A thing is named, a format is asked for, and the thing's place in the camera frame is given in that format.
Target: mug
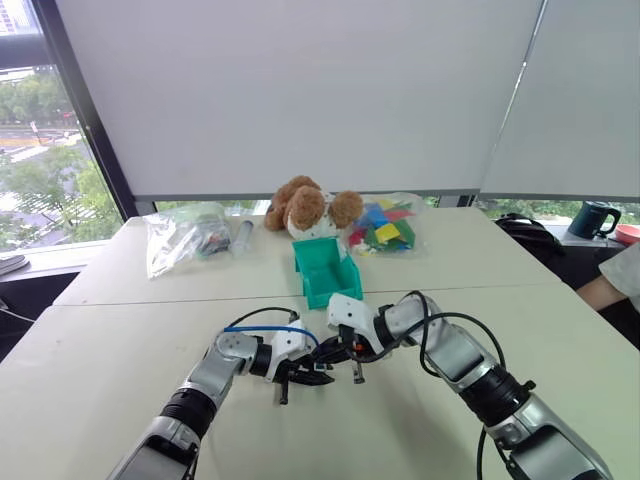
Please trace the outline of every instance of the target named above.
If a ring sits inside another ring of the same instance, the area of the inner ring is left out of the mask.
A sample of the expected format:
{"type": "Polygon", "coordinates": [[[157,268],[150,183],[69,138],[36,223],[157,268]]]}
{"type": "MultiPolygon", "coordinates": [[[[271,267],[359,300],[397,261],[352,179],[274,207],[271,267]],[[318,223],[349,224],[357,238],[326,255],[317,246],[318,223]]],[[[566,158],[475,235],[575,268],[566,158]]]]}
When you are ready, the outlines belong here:
{"type": "Polygon", "coordinates": [[[620,210],[616,210],[604,202],[582,202],[582,208],[569,225],[569,233],[578,237],[592,239],[596,235],[602,237],[613,232],[620,220],[620,210]],[[607,216],[613,217],[613,224],[607,231],[600,230],[607,216]]]}

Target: clear plastic bag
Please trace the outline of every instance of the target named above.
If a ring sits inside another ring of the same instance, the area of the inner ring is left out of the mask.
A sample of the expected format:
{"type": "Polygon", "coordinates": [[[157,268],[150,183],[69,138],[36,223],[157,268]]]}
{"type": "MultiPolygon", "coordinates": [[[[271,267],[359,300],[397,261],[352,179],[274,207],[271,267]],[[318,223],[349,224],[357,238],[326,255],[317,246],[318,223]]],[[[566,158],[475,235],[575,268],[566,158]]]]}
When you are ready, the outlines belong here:
{"type": "Polygon", "coordinates": [[[147,215],[147,277],[155,278],[179,263],[226,251],[231,229],[224,207],[197,203],[147,215]]]}
{"type": "Polygon", "coordinates": [[[427,206],[418,195],[363,195],[364,212],[346,230],[344,241],[358,255],[422,255],[422,213],[427,206]]]}

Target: stuffed animal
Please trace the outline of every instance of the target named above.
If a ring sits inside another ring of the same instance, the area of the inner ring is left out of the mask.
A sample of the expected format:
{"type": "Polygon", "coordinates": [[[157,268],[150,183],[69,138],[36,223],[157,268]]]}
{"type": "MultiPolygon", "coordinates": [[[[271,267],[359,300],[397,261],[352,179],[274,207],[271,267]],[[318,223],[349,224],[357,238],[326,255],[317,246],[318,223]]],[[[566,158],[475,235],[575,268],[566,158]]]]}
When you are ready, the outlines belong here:
{"type": "Polygon", "coordinates": [[[272,231],[286,228],[296,240],[332,237],[362,214],[356,192],[332,195],[304,175],[280,187],[271,199],[264,225],[272,231]]]}

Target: green basket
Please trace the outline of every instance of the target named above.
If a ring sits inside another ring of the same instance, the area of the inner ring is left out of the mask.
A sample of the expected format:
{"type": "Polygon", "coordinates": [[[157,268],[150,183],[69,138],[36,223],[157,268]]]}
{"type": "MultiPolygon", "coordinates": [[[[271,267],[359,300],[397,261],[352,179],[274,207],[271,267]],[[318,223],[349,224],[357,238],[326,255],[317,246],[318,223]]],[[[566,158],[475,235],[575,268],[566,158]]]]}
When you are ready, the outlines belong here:
{"type": "Polygon", "coordinates": [[[309,309],[325,308],[334,293],[362,300],[358,267],[348,254],[340,260],[337,238],[293,242],[293,251],[309,309]]]}

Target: yellow block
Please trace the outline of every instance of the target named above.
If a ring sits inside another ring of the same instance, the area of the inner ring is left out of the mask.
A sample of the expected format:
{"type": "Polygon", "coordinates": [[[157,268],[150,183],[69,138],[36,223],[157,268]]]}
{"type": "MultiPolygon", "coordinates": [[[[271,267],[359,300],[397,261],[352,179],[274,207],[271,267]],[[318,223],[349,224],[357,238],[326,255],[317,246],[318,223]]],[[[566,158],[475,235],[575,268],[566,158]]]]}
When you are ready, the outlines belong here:
{"type": "Polygon", "coordinates": [[[387,223],[376,230],[376,238],[380,243],[387,243],[392,238],[398,238],[399,236],[400,231],[393,223],[387,223]]]}
{"type": "Polygon", "coordinates": [[[388,210],[394,207],[394,203],[391,200],[387,200],[386,198],[378,200],[378,205],[380,205],[383,210],[388,210]]]}

